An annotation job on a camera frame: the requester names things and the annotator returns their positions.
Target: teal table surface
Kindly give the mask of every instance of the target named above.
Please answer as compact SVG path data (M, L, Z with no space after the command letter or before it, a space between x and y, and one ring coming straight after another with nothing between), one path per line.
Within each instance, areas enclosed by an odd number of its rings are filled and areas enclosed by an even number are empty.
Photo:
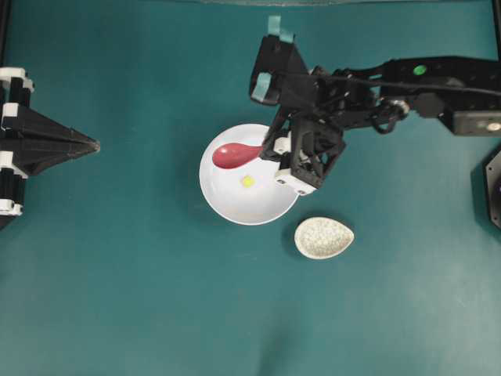
M497 57L490 1L270 8L15 0L6 59L35 110L101 152L28 181L0 233L5 376L500 375L501 233L480 165L498 139L411 116L349 132L325 186L264 226L216 215L206 145L269 124L247 97L267 16L305 62ZM315 262L296 225L327 215L355 242Z

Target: black cable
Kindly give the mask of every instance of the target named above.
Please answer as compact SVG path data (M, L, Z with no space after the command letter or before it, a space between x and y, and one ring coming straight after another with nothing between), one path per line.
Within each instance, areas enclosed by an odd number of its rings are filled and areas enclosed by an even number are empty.
M357 78L354 76L315 76L310 74L296 74L296 73L282 73L287 76L304 76L314 77L324 81L350 81L360 85L367 85L370 87L383 86L387 88L400 88L400 89L430 89L430 90L448 90L451 92L476 92L477 94L485 94L489 96L501 96L501 92L489 89L469 88L449 85L428 85L428 84L409 84L405 82L388 82L382 80L366 80L364 78Z

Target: robotic arm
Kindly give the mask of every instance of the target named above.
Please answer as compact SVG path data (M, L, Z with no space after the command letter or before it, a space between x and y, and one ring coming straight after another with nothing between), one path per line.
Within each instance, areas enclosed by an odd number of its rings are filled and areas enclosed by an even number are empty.
M279 105L260 158L300 195L321 187L345 148L344 132L395 129L411 110L457 136L501 136L501 63L457 56L390 60L365 70L308 70L293 38L264 37L252 100Z
M1 230L23 214L28 177L100 147L98 141L30 108L34 84L23 68L0 68L0 82Z

